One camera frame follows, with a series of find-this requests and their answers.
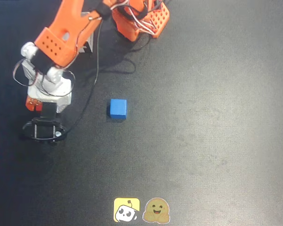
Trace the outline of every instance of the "screw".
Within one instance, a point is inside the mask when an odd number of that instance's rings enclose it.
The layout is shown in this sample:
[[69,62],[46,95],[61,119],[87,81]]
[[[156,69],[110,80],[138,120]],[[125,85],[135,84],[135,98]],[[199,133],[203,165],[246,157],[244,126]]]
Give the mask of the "screw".
[[56,135],[56,137],[60,137],[60,136],[62,136],[62,133],[61,133],[60,131],[57,131],[57,132],[55,133],[55,135]]

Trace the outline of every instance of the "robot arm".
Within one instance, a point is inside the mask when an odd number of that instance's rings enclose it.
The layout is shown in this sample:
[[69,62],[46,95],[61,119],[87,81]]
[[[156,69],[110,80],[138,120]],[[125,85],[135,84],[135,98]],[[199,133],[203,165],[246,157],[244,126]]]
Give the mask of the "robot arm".
[[[29,79],[26,107],[30,111],[42,111],[42,119],[37,121],[51,118],[45,120],[45,124],[52,125],[49,121],[55,118],[55,114],[71,104],[73,85],[69,79],[63,78],[63,73],[75,61],[78,50],[102,19],[112,14],[118,31],[131,41],[137,39],[139,32],[157,38],[169,20],[169,11],[162,1],[103,0],[94,11],[81,16],[84,0],[63,0],[50,27],[45,27],[34,43],[22,47],[24,59],[17,65],[22,64]],[[33,124],[34,137],[37,138],[36,124]]]

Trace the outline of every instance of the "logo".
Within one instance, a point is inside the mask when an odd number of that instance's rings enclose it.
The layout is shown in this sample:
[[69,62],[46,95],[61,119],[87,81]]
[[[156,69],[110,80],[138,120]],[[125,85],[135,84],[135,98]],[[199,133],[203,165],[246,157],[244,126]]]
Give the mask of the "logo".
[[142,219],[148,223],[167,224],[170,222],[169,204],[161,198],[154,198],[147,202]]
[[131,222],[137,219],[140,201],[137,198],[116,198],[114,200],[114,221]]

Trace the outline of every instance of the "black table surface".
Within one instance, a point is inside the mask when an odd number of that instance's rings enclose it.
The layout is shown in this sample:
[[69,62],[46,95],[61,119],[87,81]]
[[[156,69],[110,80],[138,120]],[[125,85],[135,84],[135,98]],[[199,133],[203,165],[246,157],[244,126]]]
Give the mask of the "black table surface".
[[[79,125],[57,146],[23,142],[31,113],[11,71],[60,2],[0,0],[0,226],[121,225],[117,197],[140,200],[135,225],[161,197],[170,226],[283,226],[283,0],[166,1],[162,35],[136,43],[105,22]],[[71,70],[66,125],[94,56]],[[112,98],[127,100],[127,120],[107,116]]]

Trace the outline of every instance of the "smiling emoji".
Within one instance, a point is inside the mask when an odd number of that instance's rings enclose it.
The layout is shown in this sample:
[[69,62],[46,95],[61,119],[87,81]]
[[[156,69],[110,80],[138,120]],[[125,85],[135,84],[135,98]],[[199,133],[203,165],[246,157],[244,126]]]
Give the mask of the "smiling emoji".
[[161,198],[148,201],[142,219],[148,223],[167,224],[170,222],[170,208],[168,203]]

